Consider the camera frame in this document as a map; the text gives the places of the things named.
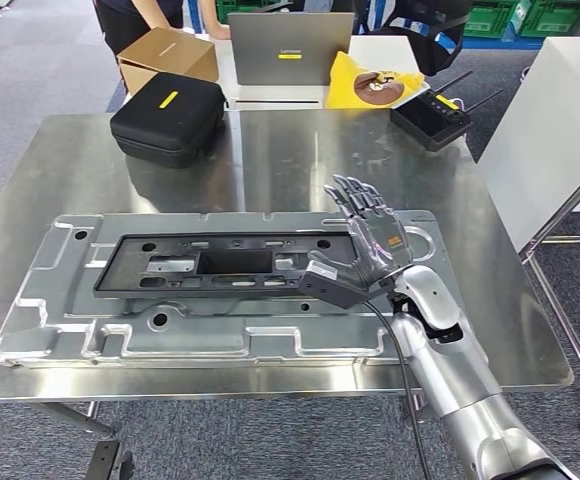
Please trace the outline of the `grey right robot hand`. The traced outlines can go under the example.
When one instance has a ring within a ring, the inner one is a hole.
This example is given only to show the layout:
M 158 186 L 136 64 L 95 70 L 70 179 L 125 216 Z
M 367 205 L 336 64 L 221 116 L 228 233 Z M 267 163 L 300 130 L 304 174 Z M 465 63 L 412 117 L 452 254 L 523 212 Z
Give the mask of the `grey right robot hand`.
M 335 174 L 333 179 L 336 186 L 325 185 L 323 189 L 345 218 L 356 258 L 344 263 L 313 250 L 308 254 L 310 261 L 317 262 L 332 279 L 362 290 L 413 263 L 402 222 L 375 186 L 340 174 Z

